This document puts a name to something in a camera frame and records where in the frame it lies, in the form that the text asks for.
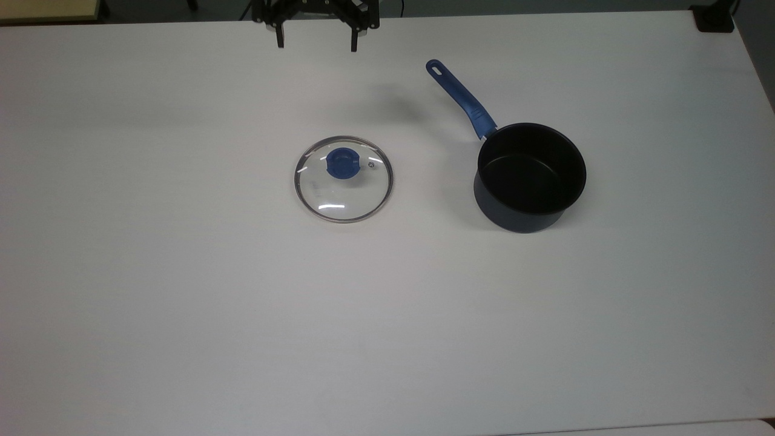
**table surface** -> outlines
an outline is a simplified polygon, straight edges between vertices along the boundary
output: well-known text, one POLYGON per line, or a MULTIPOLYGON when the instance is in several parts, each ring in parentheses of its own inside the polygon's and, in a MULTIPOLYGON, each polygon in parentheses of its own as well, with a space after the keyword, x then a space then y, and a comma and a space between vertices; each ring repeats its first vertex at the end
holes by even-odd
POLYGON ((689 12, 0 29, 4 434, 464 436, 775 415, 775 117, 689 12), (537 234, 472 192, 500 125, 587 188, 537 234), (301 153, 395 172, 314 217, 301 153))
POLYGON ((0 22, 97 19, 98 0, 2 0, 0 22))

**saucepan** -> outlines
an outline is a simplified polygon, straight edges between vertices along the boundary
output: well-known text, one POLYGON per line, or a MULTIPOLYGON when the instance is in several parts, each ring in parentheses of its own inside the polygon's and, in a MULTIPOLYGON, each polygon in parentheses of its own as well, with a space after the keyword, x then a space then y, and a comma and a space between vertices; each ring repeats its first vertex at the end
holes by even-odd
POLYGON ((584 190, 587 167, 565 135, 535 123, 498 129, 476 98, 436 59, 425 69, 466 112, 479 139, 474 197, 498 226, 532 233, 554 224, 584 190))

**cable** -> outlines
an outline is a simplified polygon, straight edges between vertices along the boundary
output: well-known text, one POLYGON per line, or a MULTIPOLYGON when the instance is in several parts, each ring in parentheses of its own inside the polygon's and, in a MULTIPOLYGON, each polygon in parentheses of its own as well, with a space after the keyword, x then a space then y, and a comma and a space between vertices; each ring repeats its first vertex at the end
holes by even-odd
POLYGON ((245 8, 245 11, 243 12, 243 14, 241 16, 239 16, 239 20, 240 21, 242 21, 245 18, 245 16, 247 15, 247 12, 250 10, 250 5, 251 4, 252 4, 252 2, 250 0, 248 0, 247 7, 245 8))

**floor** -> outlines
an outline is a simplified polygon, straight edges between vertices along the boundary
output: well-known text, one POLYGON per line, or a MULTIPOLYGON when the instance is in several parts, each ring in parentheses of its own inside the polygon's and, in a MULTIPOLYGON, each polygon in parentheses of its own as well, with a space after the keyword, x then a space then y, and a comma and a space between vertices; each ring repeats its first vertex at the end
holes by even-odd
MULTIPOLYGON (((106 0, 106 22, 232 21, 246 11, 248 0, 198 0, 191 11, 186 0, 106 0)), ((610 12, 688 9, 708 0, 403 0, 405 16, 465 16, 553 12, 610 12)), ((380 15, 397 17, 401 0, 380 0, 380 15)), ((250 19, 248 12, 245 19, 250 19)), ((775 0, 740 0, 735 21, 746 42, 770 104, 775 110, 775 0)))

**blue knob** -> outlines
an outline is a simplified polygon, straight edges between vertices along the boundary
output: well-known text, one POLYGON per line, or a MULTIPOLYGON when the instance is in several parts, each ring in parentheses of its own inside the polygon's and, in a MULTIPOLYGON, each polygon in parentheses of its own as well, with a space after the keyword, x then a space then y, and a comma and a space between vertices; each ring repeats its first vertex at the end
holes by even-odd
POLYGON ((329 174, 342 180, 351 178, 360 171, 360 156, 355 150, 347 147, 330 151, 325 157, 325 162, 328 165, 326 170, 329 174))

